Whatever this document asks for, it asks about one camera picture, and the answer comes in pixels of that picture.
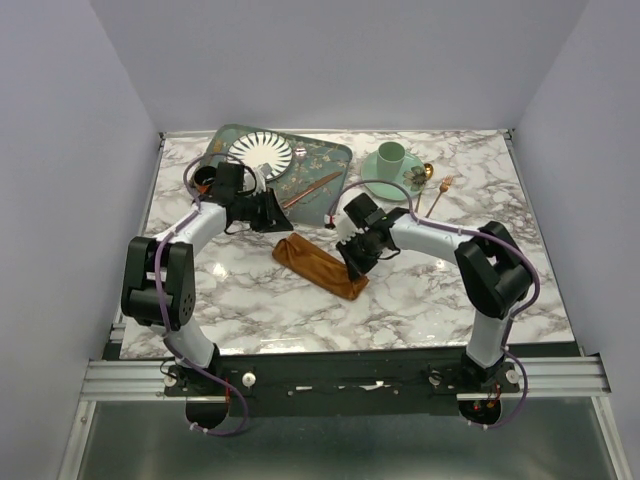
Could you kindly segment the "orange-brown cloth napkin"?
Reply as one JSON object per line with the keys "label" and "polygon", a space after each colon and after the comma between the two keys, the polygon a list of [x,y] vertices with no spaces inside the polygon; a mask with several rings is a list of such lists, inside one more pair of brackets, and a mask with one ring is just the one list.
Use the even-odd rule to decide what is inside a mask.
{"label": "orange-brown cloth napkin", "polygon": [[351,280],[343,263],[297,233],[281,239],[273,249],[272,257],[282,266],[342,299],[357,299],[369,284],[366,276]]}

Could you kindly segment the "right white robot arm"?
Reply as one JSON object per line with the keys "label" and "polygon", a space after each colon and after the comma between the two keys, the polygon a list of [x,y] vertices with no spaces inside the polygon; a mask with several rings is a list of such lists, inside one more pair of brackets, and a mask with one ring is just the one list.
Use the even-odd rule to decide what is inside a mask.
{"label": "right white robot arm", "polygon": [[495,221],[471,230],[420,218],[412,209],[388,212],[368,194],[353,198],[327,224],[338,234],[336,248],[349,278],[368,274],[383,253],[413,251],[455,265],[466,295],[474,307],[471,338],[466,346],[460,379],[480,392],[496,380],[504,360],[513,317],[537,300],[539,275],[506,227]]}

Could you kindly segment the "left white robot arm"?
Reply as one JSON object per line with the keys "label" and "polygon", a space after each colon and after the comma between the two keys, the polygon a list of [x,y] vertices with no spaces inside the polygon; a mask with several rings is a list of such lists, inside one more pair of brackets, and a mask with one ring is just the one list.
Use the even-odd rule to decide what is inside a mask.
{"label": "left white robot arm", "polygon": [[236,159],[216,166],[187,167],[183,181],[192,196],[188,213],[164,232],[133,238],[127,250],[121,310],[138,324],[155,329],[177,362],[189,368],[187,382],[201,395],[214,393],[222,380],[219,348],[196,320],[195,259],[215,237],[236,222],[257,233],[293,229],[274,190],[272,168],[255,168]]}

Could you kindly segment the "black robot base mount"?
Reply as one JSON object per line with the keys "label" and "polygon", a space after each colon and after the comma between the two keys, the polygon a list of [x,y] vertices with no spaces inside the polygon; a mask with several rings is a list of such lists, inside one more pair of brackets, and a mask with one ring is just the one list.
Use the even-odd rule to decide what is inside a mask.
{"label": "black robot base mount", "polygon": [[222,355],[220,382],[170,367],[169,397],[219,402],[234,416],[331,417],[470,413],[493,417],[520,392],[516,367],[501,358],[482,369],[461,347],[325,353]]}

